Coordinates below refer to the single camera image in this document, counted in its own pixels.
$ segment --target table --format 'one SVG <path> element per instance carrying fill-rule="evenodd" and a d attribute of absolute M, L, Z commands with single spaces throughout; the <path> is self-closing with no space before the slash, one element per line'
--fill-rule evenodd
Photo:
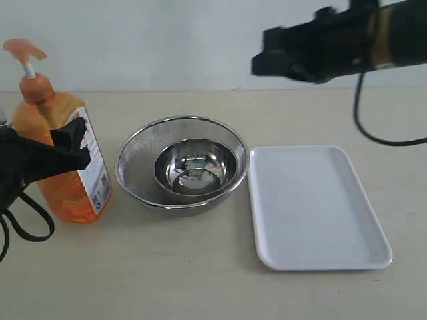
<path fill-rule="evenodd" d="M 11 234 L 0 264 L 0 317 L 10 319 L 425 319 L 427 148 L 376 145 L 352 123 L 352 90 L 76 93 L 86 103 L 114 195 L 98 222 L 57 221 L 48 242 Z M 17 93 L 0 93 L 8 114 Z M 389 139 L 427 135 L 427 90 L 367 89 L 365 126 Z M 146 211 L 113 176 L 117 150 L 142 125 L 201 115 L 250 147 L 331 144 L 349 154 L 394 250 L 383 271 L 276 273 L 258 260 L 244 181 L 222 205 L 185 219 Z M 35 185 L 28 193 L 45 202 Z M 16 201 L 29 231 L 41 219 Z"/>

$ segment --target metal mesh strainer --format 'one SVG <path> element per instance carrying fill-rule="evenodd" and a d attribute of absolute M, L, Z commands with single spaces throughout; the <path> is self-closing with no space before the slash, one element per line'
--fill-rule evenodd
<path fill-rule="evenodd" d="M 220 194 L 204 202 L 174 203 L 155 180 L 155 161 L 170 145 L 186 139 L 210 139 L 222 143 L 236 158 L 233 181 Z M 249 154 L 243 140 L 232 129 L 212 119 L 172 117 L 146 125 L 122 146 L 115 163 L 119 184 L 150 209 L 185 211 L 195 214 L 223 201 L 242 182 L 249 165 Z"/>

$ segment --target white tray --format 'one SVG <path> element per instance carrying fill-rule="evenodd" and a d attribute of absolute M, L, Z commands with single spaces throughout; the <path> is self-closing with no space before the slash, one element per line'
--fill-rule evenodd
<path fill-rule="evenodd" d="M 383 269 L 392 250 L 347 154 L 332 146 L 251 150 L 261 261 L 277 271 Z"/>

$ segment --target orange bottle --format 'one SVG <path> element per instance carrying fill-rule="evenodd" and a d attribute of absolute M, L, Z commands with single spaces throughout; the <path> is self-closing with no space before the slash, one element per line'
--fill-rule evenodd
<path fill-rule="evenodd" d="M 25 138 L 53 145 L 50 130 L 63 127 L 76 117 L 86 120 L 82 147 L 88 146 L 91 163 L 85 170 L 72 171 L 38 182 L 53 214 L 77 223 L 96 220 L 111 196 L 111 180 L 105 168 L 83 100 L 66 92 L 54 92 L 49 79 L 35 73 L 29 56 L 46 58 L 42 50 L 25 39 L 11 39 L 3 48 L 22 64 L 25 76 L 19 87 L 22 101 L 12 118 L 12 127 Z"/>

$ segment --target wall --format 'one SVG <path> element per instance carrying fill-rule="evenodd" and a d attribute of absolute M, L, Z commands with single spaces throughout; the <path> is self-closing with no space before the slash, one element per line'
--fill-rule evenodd
<path fill-rule="evenodd" d="M 26 37 L 46 50 L 34 67 L 69 91 L 286 89 L 311 87 L 250 75 L 264 29 L 309 21 L 345 0 L 14 0 L 0 12 L 0 41 Z M 0 91 L 20 66 L 0 53 Z M 427 68 L 375 73 L 369 85 L 427 85 Z M 354 77 L 323 87 L 352 87 Z"/>

